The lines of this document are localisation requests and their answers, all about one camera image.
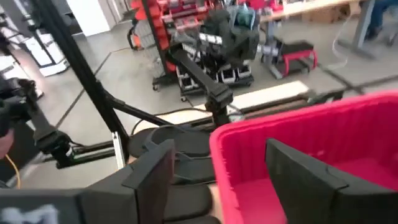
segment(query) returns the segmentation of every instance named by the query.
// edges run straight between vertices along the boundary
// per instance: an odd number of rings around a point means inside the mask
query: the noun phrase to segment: person
[[[9,152],[14,142],[14,131],[10,128],[8,105],[0,99],[0,159]]]
[[[383,14],[390,6],[398,6],[398,0],[376,0],[374,3],[371,21],[366,31],[365,40],[374,40],[378,37],[383,25]]]

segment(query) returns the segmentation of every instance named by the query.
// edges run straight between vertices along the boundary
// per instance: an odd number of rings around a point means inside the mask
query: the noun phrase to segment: chair
[[[398,6],[393,6],[390,9],[390,14],[395,20],[393,32],[388,36],[387,45],[392,47],[396,38],[398,37]]]

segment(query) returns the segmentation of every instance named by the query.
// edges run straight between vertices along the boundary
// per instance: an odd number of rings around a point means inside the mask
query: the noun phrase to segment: white cable
[[[335,39],[333,40],[333,43],[331,45],[331,51],[333,52],[333,55],[335,55],[335,57],[337,57],[338,59],[341,59],[342,62],[338,62],[338,63],[334,63],[331,65],[327,65],[326,68],[329,70],[335,70],[338,68],[343,68],[347,65],[348,63],[348,56],[340,53],[339,51],[336,50],[336,43],[337,40],[339,39],[341,33],[343,32],[344,28],[346,27],[346,25],[348,24],[348,22],[351,20],[352,18],[352,14],[348,16],[348,18],[345,20],[345,22],[343,23],[343,25],[341,26],[340,30],[337,32]]]

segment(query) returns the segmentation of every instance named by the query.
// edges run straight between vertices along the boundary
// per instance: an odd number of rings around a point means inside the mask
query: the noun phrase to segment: pink plastic bin
[[[285,224],[267,173],[267,138],[398,190],[398,92],[344,99],[227,124],[211,135],[224,224]]]

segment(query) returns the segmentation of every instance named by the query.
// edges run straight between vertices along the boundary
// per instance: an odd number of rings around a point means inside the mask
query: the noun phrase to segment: person's hand
[[[4,137],[0,137],[0,159],[6,156],[13,143],[14,131],[10,129]]]

